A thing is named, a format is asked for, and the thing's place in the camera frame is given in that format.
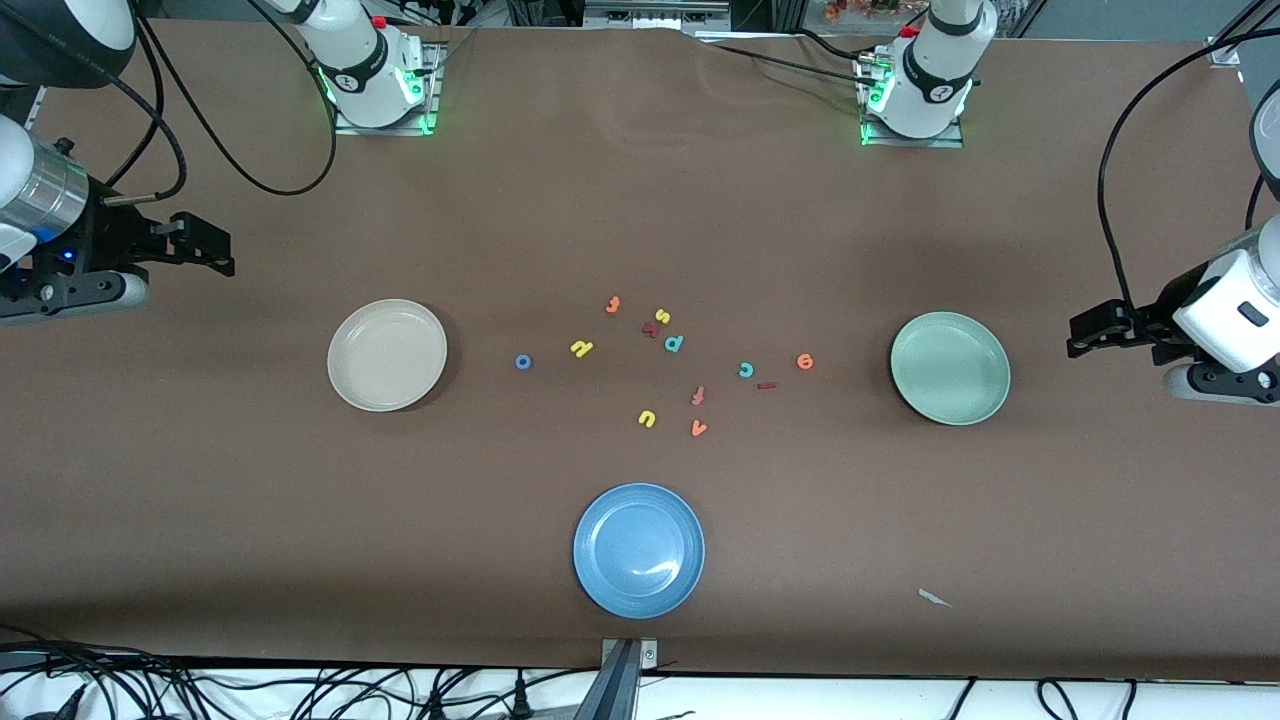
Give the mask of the grey power strip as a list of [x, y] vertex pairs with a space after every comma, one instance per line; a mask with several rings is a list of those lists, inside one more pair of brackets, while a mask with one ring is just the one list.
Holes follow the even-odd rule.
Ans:
[[731, 31], [730, 0], [584, 0], [582, 27]]

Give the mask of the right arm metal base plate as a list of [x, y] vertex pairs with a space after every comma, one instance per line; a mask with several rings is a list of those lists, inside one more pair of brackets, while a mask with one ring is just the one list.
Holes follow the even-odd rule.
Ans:
[[429, 136], [436, 128], [448, 45], [415, 36], [397, 45], [396, 60], [362, 94], [328, 87], [338, 135]]

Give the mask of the green plate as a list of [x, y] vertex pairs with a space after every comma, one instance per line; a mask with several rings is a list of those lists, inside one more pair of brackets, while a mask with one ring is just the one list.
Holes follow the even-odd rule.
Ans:
[[1009, 355], [996, 334], [959, 313], [925, 313], [906, 322], [890, 346], [890, 375], [900, 398], [947, 427], [987, 421], [1012, 387]]

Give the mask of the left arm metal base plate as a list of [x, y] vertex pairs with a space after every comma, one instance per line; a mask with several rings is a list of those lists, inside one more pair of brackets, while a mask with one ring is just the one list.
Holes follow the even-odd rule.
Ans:
[[960, 149], [959, 117], [973, 88], [970, 77], [950, 83], [927, 79], [916, 86], [897, 56], [864, 54], [852, 63], [855, 77], [867, 83], [858, 90], [864, 145]]

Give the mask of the beige brown plate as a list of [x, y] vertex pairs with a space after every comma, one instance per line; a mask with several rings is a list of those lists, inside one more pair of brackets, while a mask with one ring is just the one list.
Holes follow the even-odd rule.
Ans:
[[384, 299], [362, 306], [335, 329], [326, 351], [332, 388], [367, 413], [393, 413], [425, 398], [444, 374], [448, 338], [426, 306]]

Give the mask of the brown paper table cover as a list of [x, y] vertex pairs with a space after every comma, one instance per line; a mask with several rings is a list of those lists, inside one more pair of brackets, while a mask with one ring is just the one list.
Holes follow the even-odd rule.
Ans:
[[[588, 666], [648, 635], [678, 673], [1280, 678], [1280, 410], [1171, 398], [1143, 348], [1065, 354], [1116, 295], [1100, 154], [1185, 51], [995, 44], [964, 146], [902, 149], [861, 146], [846, 83], [673, 31], [480, 31], [434, 135], [340, 138], [292, 199], [172, 99], [189, 182], [150, 214], [227, 229], [237, 273], [154, 266], [143, 307], [0, 329], [0, 623], [252, 659]], [[384, 299], [448, 360], [367, 413], [326, 351]], [[987, 421], [893, 387], [893, 337], [937, 311], [1007, 352]], [[707, 542], [644, 621], [572, 560], [627, 483]]]

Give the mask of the blue plate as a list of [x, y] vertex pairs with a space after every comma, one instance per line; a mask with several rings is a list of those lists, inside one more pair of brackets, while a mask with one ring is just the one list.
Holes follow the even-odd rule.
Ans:
[[653, 483], [627, 483], [594, 498], [579, 520], [573, 570], [603, 611], [652, 620], [675, 611], [698, 588], [705, 534], [692, 507]]

